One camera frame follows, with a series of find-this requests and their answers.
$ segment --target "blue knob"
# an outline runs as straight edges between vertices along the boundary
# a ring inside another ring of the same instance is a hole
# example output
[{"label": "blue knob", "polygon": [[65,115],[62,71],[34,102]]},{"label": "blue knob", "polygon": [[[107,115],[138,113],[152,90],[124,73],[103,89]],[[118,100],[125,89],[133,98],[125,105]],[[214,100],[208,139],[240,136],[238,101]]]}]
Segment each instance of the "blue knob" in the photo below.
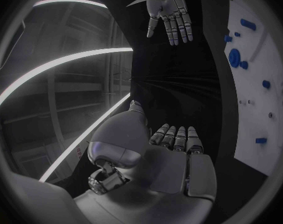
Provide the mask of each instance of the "blue knob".
[{"label": "blue knob", "polygon": [[269,81],[263,81],[263,87],[269,89],[271,87],[271,83]]},{"label": "blue knob", "polygon": [[248,69],[248,62],[247,61],[241,61],[240,67],[243,69],[247,70]]},{"label": "blue knob", "polygon": [[237,68],[241,61],[240,52],[237,49],[232,49],[228,56],[229,63],[232,67]]},{"label": "blue knob", "polygon": [[257,138],[257,139],[255,139],[255,142],[256,143],[266,143],[267,139],[266,138]]},{"label": "blue knob", "polygon": [[241,19],[241,25],[245,26],[247,28],[250,28],[250,29],[252,29],[254,31],[256,30],[256,25],[253,22],[249,22],[249,21],[247,21],[245,19]]},{"label": "blue knob", "polygon": [[230,41],[232,41],[232,37],[231,37],[231,36],[228,36],[228,35],[225,35],[224,41],[230,42]]}]

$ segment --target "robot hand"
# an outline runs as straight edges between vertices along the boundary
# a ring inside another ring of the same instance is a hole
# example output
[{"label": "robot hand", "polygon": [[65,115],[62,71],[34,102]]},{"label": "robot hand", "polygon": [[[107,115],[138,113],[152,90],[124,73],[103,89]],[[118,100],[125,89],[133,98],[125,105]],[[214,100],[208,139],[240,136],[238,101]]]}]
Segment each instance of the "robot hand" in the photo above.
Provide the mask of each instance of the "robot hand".
[{"label": "robot hand", "polygon": [[193,40],[191,20],[185,0],[147,0],[150,15],[147,37],[152,37],[159,17],[164,21],[170,44],[178,45],[178,27],[184,43]]},{"label": "robot hand", "polygon": [[186,139],[186,130],[184,127],[180,127],[176,134],[176,127],[166,123],[164,124],[154,135],[151,137],[149,143],[152,145],[159,145],[166,147],[173,151],[185,151],[188,154],[200,154],[203,153],[203,145],[198,138],[194,127],[188,128],[188,140]]}]

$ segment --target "fluorescent light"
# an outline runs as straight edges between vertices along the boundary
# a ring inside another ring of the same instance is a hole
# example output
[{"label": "fluorescent light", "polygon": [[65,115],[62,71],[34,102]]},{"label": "fluorescent light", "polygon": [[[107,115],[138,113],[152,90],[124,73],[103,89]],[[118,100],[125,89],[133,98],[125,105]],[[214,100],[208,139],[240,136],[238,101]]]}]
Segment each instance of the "fluorescent light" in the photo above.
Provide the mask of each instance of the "fluorescent light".
[{"label": "fluorescent light", "polygon": [[101,4],[95,1],[89,1],[89,0],[43,0],[43,1],[37,2],[34,6],[39,6],[42,4],[53,3],[53,2],[81,2],[81,3],[87,3],[87,4],[92,4],[92,5],[107,8],[104,4]]},{"label": "fluorescent light", "polygon": [[15,82],[13,82],[8,88],[5,89],[5,91],[0,95],[0,105],[5,101],[5,99],[13,92],[15,91],[19,86],[21,86],[23,83],[28,81],[29,79],[33,78],[34,76],[40,74],[43,71],[46,71],[52,67],[61,65],[68,61],[73,61],[79,58],[87,57],[87,56],[94,56],[104,53],[111,53],[111,52],[120,52],[120,51],[133,51],[132,48],[108,48],[108,49],[101,49],[101,50],[93,50],[93,51],[85,51],[76,53],[69,56],[64,56],[61,58],[58,58],[56,60],[47,62],[46,64],[43,64],[41,66],[38,66],[37,68],[27,72],[25,75],[21,76],[19,79],[17,79]]},{"label": "fluorescent light", "polygon": [[112,108],[110,108],[105,114],[103,114],[95,123],[93,123],[83,134],[81,134],[48,168],[48,170],[40,178],[40,182],[44,183],[47,178],[54,172],[54,170],[61,164],[62,161],[72,152],[72,150],[90,133],[96,128],[105,118],[108,117],[117,107],[119,107],[126,99],[130,97],[130,93],[117,102]]}]

